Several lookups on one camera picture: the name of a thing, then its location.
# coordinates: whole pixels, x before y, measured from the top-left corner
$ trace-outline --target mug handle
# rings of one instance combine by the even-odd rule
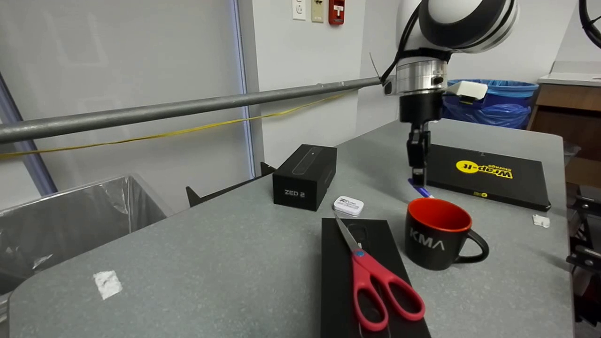
[[[489,258],[489,245],[487,241],[477,236],[476,232],[470,230],[468,239],[472,239],[483,253],[479,256],[459,256],[457,264],[479,264],[485,262]]]

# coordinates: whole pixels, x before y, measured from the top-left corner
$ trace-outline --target scissor blade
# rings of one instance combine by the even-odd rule
[[[335,219],[338,224],[338,230],[342,234],[344,243],[350,247],[352,253],[363,253],[361,245],[355,241],[352,232],[344,226],[344,222],[338,219],[338,213],[335,211]]]

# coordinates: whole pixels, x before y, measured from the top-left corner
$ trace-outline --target metal pole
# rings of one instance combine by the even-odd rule
[[[164,104],[164,106],[152,106],[152,108],[134,108],[134,110],[117,110],[117,112],[27,121],[21,125],[0,127],[0,144],[42,140],[42,138],[66,136],[66,134],[77,134],[87,130],[139,125],[149,121],[164,121],[164,119],[199,115],[209,112],[243,108],[243,106],[293,100],[303,97],[359,91],[363,87],[374,87],[374,85],[380,85],[378,78],[342,82],[342,84],[325,84],[325,85],[314,85],[314,87],[297,87],[297,89],[286,89],[286,91],[269,91],[269,93],[256,93],[256,95],[243,95],[243,97],[224,97],[224,99],[207,99],[207,100],[196,100],[196,102]]]

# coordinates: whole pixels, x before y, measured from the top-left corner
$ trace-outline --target gray tabletop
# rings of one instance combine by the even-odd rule
[[[479,266],[425,271],[404,258],[425,298],[432,337],[573,337],[564,147],[560,138],[440,123],[434,144],[541,161],[554,209],[534,211],[445,191],[489,241]],[[404,247],[406,127],[344,144],[325,202],[367,202],[363,219],[389,221]],[[276,207],[258,181],[162,224],[36,275],[10,301],[12,337],[320,337],[320,213]],[[115,271],[122,294],[102,301],[94,275]]]

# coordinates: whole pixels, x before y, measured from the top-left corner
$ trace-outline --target trash bin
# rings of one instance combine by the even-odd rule
[[[0,324],[2,299],[29,277],[164,219],[134,177],[0,211]]]
[[[534,97],[539,89],[536,84],[521,82],[492,82],[492,80],[468,80],[472,84],[489,85],[483,102],[464,102],[453,95],[444,99],[444,117],[453,121],[466,121],[477,125],[504,127],[524,130],[532,112]]]

